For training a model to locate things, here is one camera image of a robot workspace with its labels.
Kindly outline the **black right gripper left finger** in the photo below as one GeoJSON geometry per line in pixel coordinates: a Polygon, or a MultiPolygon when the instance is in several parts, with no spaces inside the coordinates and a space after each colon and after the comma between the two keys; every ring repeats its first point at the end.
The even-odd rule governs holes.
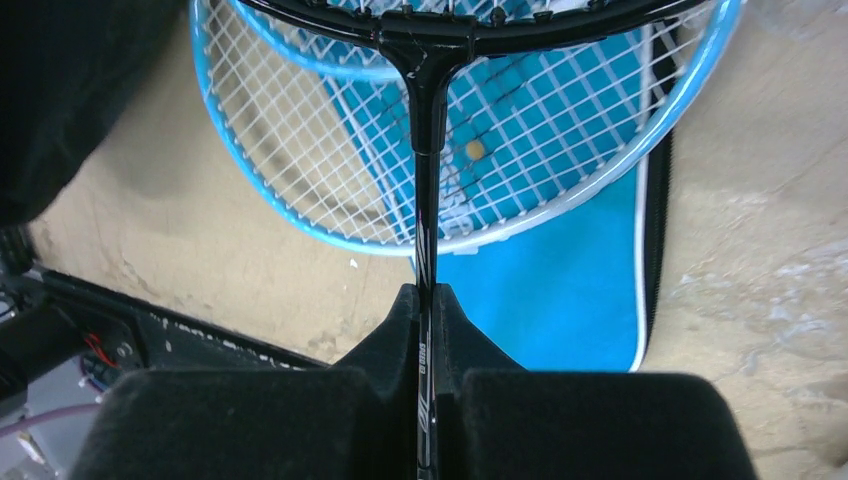
{"type": "Polygon", "coordinates": [[[145,370],[107,394],[74,479],[412,479],[419,296],[334,365],[145,370]]]}

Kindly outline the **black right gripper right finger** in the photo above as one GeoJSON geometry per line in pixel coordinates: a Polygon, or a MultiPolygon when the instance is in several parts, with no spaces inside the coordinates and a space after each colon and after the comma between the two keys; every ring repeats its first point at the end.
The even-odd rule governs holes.
{"type": "Polygon", "coordinates": [[[724,398],[681,373],[533,372],[433,300],[442,479],[752,479],[724,398]]]}

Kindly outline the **black Crossway racket cover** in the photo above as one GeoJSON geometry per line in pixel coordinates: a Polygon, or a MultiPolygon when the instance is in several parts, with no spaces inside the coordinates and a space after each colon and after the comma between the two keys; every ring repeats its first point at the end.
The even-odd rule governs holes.
{"type": "Polygon", "coordinates": [[[1,4],[1,224],[41,215],[101,144],[183,1],[1,4]]]}

